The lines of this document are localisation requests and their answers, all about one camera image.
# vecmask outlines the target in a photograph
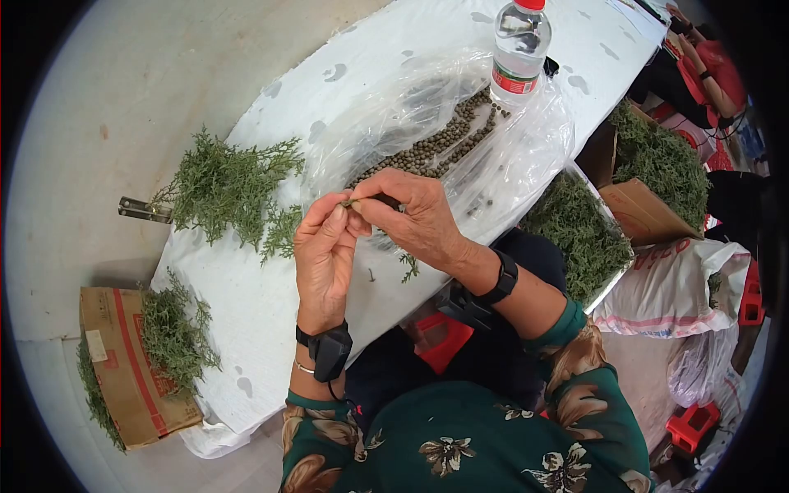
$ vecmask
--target bottle cap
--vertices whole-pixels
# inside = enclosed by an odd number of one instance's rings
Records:
[[[545,8],[545,0],[514,0],[515,3],[530,10],[542,10]]]

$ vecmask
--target metal bracket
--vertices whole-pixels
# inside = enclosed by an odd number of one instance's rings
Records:
[[[121,197],[118,201],[118,214],[129,216],[130,218],[163,222],[165,224],[171,224],[173,222],[173,209],[171,207],[153,207],[148,202],[130,199],[128,197]]]

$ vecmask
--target plastic water bottle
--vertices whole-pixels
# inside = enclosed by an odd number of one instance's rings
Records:
[[[508,109],[524,106],[537,86],[551,42],[544,7],[545,0],[514,0],[496,16],[491,98]]]

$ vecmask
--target hand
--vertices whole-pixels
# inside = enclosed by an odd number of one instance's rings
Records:
[[[372,233],[357,212],[340,205],[350,192],[328,193],[316,200],[294,234],[297,323],[306,334],[319,334],[342,323],[356,239]]]
[[[667,3],[666,9],[668,10],[668,13],[670,13],[672,16],[676,17],[677,19],[680,19],[683,23],[685,23],[685,25],[690,24],[688,18],[685,17],[685,14],[682,13],[682,10],[680,10],[677,6],[674,6],[671,3]]]
[[[682,47],[682,55],[688,57],[698,68],[699,64],[702,66],[704,65],[701,62],[701,57],[698,56],[698,52],[696,51],[696,47],[688,41],[685,35],[679,35],[679,46]]]
[[[370,199],[385,193],[406,205],[398,212]],[[441,182],[385,168],[363,180],[353,191],[351,207],[378,226],[394,243],[427,265],[454,275],[452,267],[468,254],[469,243],[454,222]]]

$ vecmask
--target brown cardboard box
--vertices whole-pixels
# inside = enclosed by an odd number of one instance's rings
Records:
[[[654,120],[635,106],[631,110],[650,125],[657,126]],[[597,187],[625,236],[630,238],[630,243],[638,247],[684,237],[703,239],[698,231],[677,216],[637,178],[613,185],[616,137],[616,128],[604,121],[587,140],[575,162]]]
[[[133,289],[81,288],[80,329],[93,369],[127,450],[197,424],[194,399],[166,397],[170,380],[152,370],[142,348],[142,299]]]

